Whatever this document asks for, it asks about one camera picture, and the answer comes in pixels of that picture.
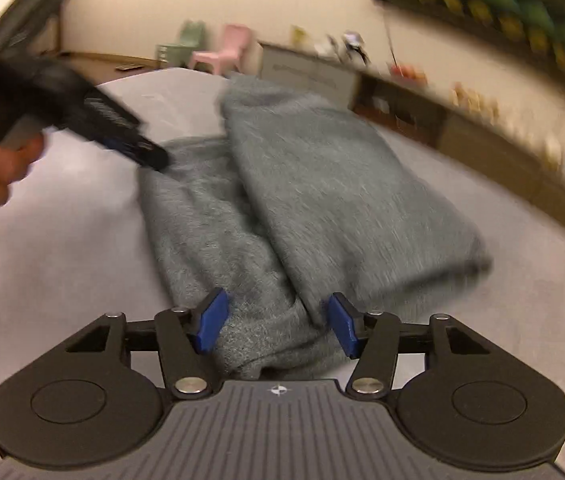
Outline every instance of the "black handheld device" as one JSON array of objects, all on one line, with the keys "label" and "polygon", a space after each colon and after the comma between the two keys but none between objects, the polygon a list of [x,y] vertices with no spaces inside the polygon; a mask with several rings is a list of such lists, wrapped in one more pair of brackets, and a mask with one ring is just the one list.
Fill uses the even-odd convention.
[{"label": "black handheld device", "polygon": [[[565,480],[550,380],[446,314],[405,324],[340,293],[326,311],[359,359],[342,390],[222,378],[221,288],[153,320],[99,317],[0,385],[0,480]],[[131,368],[138,351],[164,387]],[[425,371],[392,389],[403,353]]]},{"label": "black handheld device", "polygon": [[55,126],[116,150],[157,171],[167,151],[144,137],[142,122],[66,64],[27,47],[63,0],[14,0],[0,16],[0,142],[32,123]]}]

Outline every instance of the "gray cloth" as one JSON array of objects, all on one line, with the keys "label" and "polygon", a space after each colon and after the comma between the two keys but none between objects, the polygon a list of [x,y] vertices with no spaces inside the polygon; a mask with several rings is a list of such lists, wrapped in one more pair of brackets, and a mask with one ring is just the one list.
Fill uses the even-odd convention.
[{"label": "gray cloth", "polygon": [[377,131],[312,94],[241,76],[228,139],[178,140],[141,205],[172,300],[232,296],[216,357],[229,374],[310,378],[344,356],[321,302],[415,320],[489,267],[475,229],[406,170]]}]

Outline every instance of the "chair backrest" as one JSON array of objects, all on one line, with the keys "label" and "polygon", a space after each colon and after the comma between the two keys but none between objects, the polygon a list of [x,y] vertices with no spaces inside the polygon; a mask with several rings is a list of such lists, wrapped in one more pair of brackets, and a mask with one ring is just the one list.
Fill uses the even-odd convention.
[{"label": "chair backrest", "polygon": [[251,42],[251,29],[246,25],[225,25],[222,34],[222,50],[241,54]]},{"label": "chair backrest", "polygon": [[180,29],[178,43],[182,45],[197,46],[202,43],[204,36],[204,22],[187,20]]}]

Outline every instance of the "baseboard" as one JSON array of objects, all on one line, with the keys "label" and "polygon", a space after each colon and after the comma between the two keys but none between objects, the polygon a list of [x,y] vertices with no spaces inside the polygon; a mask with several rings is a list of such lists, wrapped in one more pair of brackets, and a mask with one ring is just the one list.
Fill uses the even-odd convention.
[{"label": "baseboard", "polygon": [[86,59],[97,59],[99,61],[109,61],[121,64],[144,64],[155,65],[155,59],[148,59],[147,57],[133,57],[133,56],[120,56],[119,54],[99,54],[98,52],[68,52],[71,57],[84,57]]}]

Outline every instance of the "pink chair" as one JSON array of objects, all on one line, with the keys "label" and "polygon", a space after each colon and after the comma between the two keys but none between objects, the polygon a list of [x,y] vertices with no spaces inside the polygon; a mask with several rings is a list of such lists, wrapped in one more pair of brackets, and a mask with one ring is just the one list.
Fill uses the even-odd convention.
[{"label": "pink chair", "polygon": [[236,67],[242,72],[240,60],[251,42],[251,29],[246,25],[225,25],[222,32],[222,49],[218,52],[194,52],[189,60],[189,68],[197,63],[208,63],[214,75],[223,75],[228,68]]}]

